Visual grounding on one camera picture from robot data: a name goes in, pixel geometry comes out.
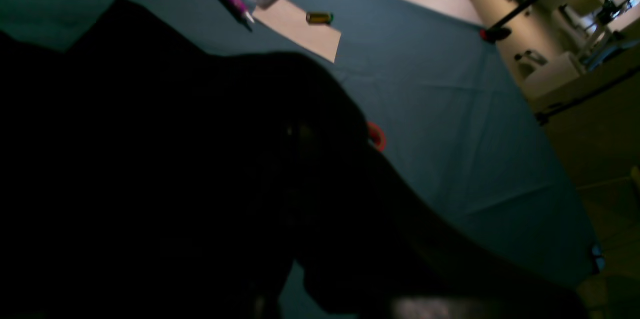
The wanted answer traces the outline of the red tape roll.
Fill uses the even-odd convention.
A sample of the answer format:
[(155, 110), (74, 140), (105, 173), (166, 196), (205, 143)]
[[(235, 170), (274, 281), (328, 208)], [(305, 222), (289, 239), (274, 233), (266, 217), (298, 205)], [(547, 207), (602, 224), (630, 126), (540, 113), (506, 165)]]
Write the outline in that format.
[(372, 121), (368, 121), (366, 125), (368, 128), (370, 143), (376, 150), (378, 150), (379, 152), (383, 152), (387, 145), (386, 134), (379, 125), (375, 124)]

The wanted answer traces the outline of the white paper card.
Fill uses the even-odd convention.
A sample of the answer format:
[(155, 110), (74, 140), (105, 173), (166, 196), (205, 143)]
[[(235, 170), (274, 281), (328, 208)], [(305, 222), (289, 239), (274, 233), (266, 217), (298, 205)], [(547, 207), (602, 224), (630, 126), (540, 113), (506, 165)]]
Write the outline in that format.
[(336, 61), (342, 33), (326, 24), (308, 23), (307, 12), (290, 0), (275, 0), (269, 7), (256, 7), (251, 16), (305, 50), (330, 63)]

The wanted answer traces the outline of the small yellow battery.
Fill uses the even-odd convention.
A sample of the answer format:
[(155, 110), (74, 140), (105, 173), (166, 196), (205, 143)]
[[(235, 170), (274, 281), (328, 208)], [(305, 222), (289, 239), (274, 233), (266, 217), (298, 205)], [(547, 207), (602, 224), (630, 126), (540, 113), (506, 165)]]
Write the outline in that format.
[(330, 12), (307, 12), (305, 17), (309, 25), (331, 25), (334, 14)]

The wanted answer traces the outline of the black t-shirt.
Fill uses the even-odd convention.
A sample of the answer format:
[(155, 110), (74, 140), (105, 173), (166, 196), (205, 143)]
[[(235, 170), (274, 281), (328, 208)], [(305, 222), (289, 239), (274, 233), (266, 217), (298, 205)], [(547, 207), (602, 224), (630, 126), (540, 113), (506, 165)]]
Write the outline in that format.
[(115, 0), (66, 52), (1, 34), (1, 317), (587, 319), (425, 205), (333, 75), (211, 55)]

